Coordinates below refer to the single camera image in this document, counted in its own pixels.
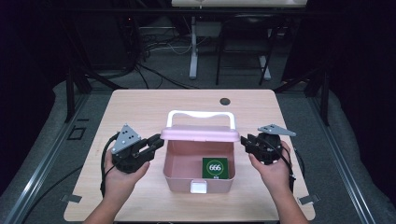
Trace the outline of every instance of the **white handle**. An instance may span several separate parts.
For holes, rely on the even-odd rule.
[[[189,110],[172,110],[168,114],[168,121],[166,127],[172,127],[172,117],[175,114],[185,114],[199,119],[211,118],[217,115],[226,115],[230,118],[230,129],[235,129],[235,117],[231,112],[206,112],[206,111],[189,111]]]

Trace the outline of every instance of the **hand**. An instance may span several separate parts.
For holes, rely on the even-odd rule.
[[[288,162],[290,162],[290,159],[289,159],[290,148],[289,148],[289,146],[284,141],[281,141],[281,145],[284,148],[282,150],[282,155],[285,157],[285,159]],[[262,182],[264,182],[265,186],[268,188],[268,190],[270,191],[271,194],[276,191],[285,190],[285,189],[290,188],[289,187],[289,168],[288,168],[287,164],[282,159],[279,159],[279,161],[269,164],[269,165],[263,165],[260,161],[258,161],[253,156],[253,154],[249,154],[248,156],[250,158],[250,162],[253,165],[253,167],[256,168],[257,171],[259,171],[259,173],[262,177]]]
[[[105,173],[111,170],[106,176],[104,201],[111,201],[121,208],[134,190],[136,182],[146,174],[149,168],[149,162],[145,162],[142,167],[131,174],[121,172],[116,167],[112,168],[113,166],[112,155],[110,150],[108,150],[105,158]]]

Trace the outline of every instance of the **light wood tabletop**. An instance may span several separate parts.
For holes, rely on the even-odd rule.
[[[220,99],[230,100],[222,105]],[[129,124],[142,138],[161,133],[171,110],[231,112],[236,130],[243,136],[257,135],[261,126],[276,124],[287,128],[276,96],[268,90],[120,90],[114,91],[102,118],[91,149],[73,191],[81,196],[70,202],[64,212],[67,221],[84,220],[102,200],[101,155],[108,139]],[[228,125],[227,118],[174,119],[174,124]],[[291,148],[290,137],[281,135]],[[234,143],[235,177],[231,190],[218,194],[177,193],[169,189],[163,166],[167,141],[158,149],[146,175],[136,184],[129,200],[117,214],[117,221],[264,221],[278,220],[276,207],[259,173],[251,166],[245,147]],[[309,193],[294,152],[291,152],[296,175],[294,196]],[[315,217],[312,204],[300,205],[308,219]]]
[[[307,0],[172,0],[173,7],[305,7]]]

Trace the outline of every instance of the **pink basket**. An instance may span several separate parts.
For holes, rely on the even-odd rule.
[[[230,127],[172,125],[175,114],[194,118],[228,116]],[[235,176],[233,143],[239,141],[234,116],[230,112],[179,111],[169,112],[161,138],[168,140],[163,173],[169,189],[188,193],[226,193]],[[229,179],[202,178],[203,158],[227,158]]]

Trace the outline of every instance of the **gray carpet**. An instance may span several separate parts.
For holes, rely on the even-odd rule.
[[[173,52],[172,49],[154,50],[150,53],[147,61],[142,62],[142,64],[155,69],[166,77],[200,89],[273,90],[281,85],[280,79],[287,60],[289,46],[287,43],[279,41],[269,66],[273,79],[263,83],[262,86],[258,85],[259,76],[226,75],[220,78],[220,84],[216,86],[216,55],[214,53],[214,42],[210,42],[209,39],[204,40],[200,47],[198,78],[195,80],[189,79],[190,51],[185,54],[178,54]],[[162,82],[162,78],[144,68],[140,68],[140,70],[151,89],[180,88],[167,80],[163,79]],[[111,72],[102,73],[104,76],[109,74]],[[111,80],[129,89],[146,88],[143,78],[136,71],[127,76],[112,78]],[[35,198],[40,197],[54,183],[78,168],[85,161],[111,94],[111,90],[100,82],[92,79],[90,79],[90,82],[93,86],[90,95],[80,95],[77,92],[77,98],[82,107],[71,123],[66,125],[67,128],[64,124],[66,118],[65,85],[61,83],[54,89],[57,98],[49,119],[22,168],[0,198],[1,223],[7,220],[35,168],[49,150],[52,150],[54,143],[58,137],[62,136],[62,133],[64,133],[64,139],[59,145],[59,154],[56,155],[54,163],[51,165],[51,169]],[[301,83],[288,92],[278,94],[277,99],[288,128],[297,133],[297,136],[292,137],[291,140],[304,160],[305,181],[308,190],[312,194],[317,194],[321,199],[314,205],[317,215],[312,223],[361,223],[359,213],[335,165],[331,144],[327,140],[325,132],[323,132],[321,121],[316,119],[316,113],[318,112],[312,106],[313,100],[304,97],[301,92],[303,87],[304,83]],[[388,198],[373,185],[370,176],[361,164],[355,137],[333,94],[330,97],[329,122],[331,124],[330,129],[337,140],[337,144],[342,149],[347,165],[360,187],[361,194],[367,202],[375,222],[396,223],[395,208]],[[67,140],[68,137],[81,138],[79,140]],[[60,199],[63,195],[72,193],[78,174],[79,171],[76,171],[49,191],[26,218],[26,223],[66,223],[63,219],[66,203]]]

